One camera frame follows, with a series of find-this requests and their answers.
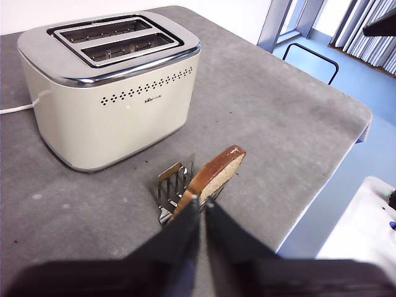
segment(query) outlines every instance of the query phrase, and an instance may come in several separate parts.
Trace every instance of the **white wall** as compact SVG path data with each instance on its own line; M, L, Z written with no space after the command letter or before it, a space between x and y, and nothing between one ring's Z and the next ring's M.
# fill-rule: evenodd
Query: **white wall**
M271 0L1 0L0 33L86 17L180 5L257 44Z
M313 28L333 37L350 3L351 0L325 0Z

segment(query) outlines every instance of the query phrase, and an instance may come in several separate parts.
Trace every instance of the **toaster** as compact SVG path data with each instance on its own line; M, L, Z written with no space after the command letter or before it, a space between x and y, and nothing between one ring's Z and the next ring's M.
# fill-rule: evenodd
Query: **toaster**
M200 41L152 12L66 22L18 39L38 130L78 171L96 171L187 120Z

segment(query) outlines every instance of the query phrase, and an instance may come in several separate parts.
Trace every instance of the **bread crust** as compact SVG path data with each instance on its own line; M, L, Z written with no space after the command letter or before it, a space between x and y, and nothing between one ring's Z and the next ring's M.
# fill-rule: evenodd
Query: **bread crust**
M236 171L245 155L246 151L243 148L238 145L232 145L204 165L189 183L182 198L180 198L180 201L178 202L178 206L172 214L171 220L180 213L191 199L199 197L201 203L205 202L207 197L201 196L202 191L210 184L211 181L213 181L213 179L220 174L223 174L224 171L234 163L233 172L229 174L230 176L225 175L222 180L216 181L217 184L212 185L213 191L211 191L208 196L225 184L233 176L233 173Z

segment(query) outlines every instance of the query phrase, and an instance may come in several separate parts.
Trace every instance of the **blue floor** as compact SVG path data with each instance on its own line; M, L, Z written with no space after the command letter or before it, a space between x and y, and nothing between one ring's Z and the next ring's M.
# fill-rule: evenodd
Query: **blue floor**
M362 101L373 113L367 141L352 148L279 250L285 257L312 258L365 177L377 176L396 186L396 79L317 40L299 37L276 47L273 54L282 58L292 42L338 62L340 70L332 86ZM333 65L297 47L291 48L286 61L324 82L334 70Z

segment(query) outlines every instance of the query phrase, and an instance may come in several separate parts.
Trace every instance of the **power cord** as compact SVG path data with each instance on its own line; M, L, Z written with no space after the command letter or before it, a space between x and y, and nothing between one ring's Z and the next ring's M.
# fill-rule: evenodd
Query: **power cord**
M22 105L22 106L18 106L18 107L14 107L14 108L8 108L6 110L0 110L0 114L16 113L17 111L29 110L30 108L33 108L33 104Z

